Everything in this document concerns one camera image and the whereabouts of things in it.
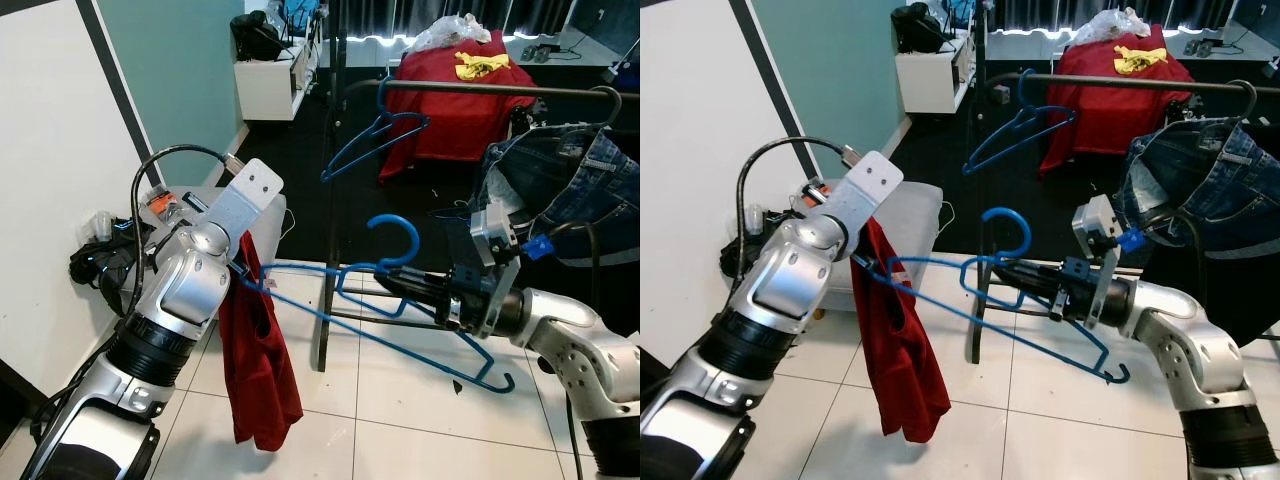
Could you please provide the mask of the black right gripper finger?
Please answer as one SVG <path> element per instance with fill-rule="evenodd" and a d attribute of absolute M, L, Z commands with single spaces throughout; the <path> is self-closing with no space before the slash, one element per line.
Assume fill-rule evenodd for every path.
<path fill-rule="evenodd" d="M 451 297 L 448 280 L 430 271 L 389 270 L 376 273 L 375 280 L 388 293 L 403 300 L 448 300 Z"/>
<path fill-rule="evenodd" d="M 1015 314 L 1047 314 L 1052 308 L 1050 300 L 1024 293 L 1011 285 L 995 285 L 995 307 Z"/>
<path fill-rule="evenodd" d="M 1004 285 L 1019 291 L 1059 291 L 1062 282 L 1059 270 L 1025 260 L 1006 260 L 992 266 L 992 273 Z"/>
<path fill-rule="evenodd" d="M 435 321 L 436 308 L 429 303 L 380 294 L 378 316 L 397 321 Z"/>

